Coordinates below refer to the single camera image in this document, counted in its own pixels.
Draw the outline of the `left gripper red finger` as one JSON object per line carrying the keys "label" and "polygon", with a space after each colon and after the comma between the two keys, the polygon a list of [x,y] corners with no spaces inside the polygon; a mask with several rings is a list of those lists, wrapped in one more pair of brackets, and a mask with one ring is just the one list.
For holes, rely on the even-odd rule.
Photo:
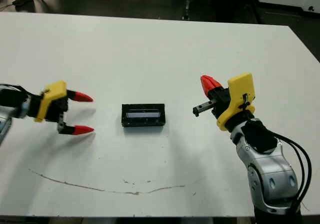
{"label": "left gripper red finger", "polygon": [[78,102],[93,102],[93,98],[88,96],[87,94],[77,92],[77,91],[72,91],[72,90],[67,90],[67,96],[69,99],[73,101],[78,101]]}
{"label": "left gripper red finger", "polygon": [[82,135],[94,132],[94,129],[88,126],[76,125],[76,126],[67,126],[65,125],[59,130],[59,134],[65,135]]}

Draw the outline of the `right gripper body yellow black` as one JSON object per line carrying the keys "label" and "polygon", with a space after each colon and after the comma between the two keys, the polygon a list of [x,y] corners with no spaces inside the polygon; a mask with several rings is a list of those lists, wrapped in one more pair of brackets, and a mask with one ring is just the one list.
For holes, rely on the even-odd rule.
{"label": "right gripper body yellow black", "polygon": [[211,109],[221,131],[233,131],[239,124],[254,118],[255,88],[251,73],[244,73],[227,81],[228,87],[216,88],[208,93],[208,101],[193,107],[193,114]]}

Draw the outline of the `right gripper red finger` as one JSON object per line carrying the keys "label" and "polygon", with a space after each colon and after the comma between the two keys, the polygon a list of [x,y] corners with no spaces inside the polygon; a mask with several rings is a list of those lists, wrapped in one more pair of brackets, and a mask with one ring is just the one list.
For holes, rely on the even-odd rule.
{"label": "right gripper red finger", "polygon": [[210,81],[210,90],[222,87],[222,85],[218,81],[216,81],[213,77],[210,77],[209,81]]}
{"label": "right gripper red finger", "polygon": [[208,75],[202,75],[200,78],[201,85],[206,96],[209,95],[209,91],[213,88],[212,77]]}

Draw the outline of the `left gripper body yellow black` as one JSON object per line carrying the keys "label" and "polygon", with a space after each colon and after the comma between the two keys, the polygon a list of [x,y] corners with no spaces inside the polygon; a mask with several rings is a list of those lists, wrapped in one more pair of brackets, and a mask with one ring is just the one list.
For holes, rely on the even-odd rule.
{"label": "left gripper body yellow black", "polygon": [[58,81],[45,87],[35,122],[56,122],[57,130],[62,133],[66,127],[64,113],[68,110],[67,86],[64,81]]}

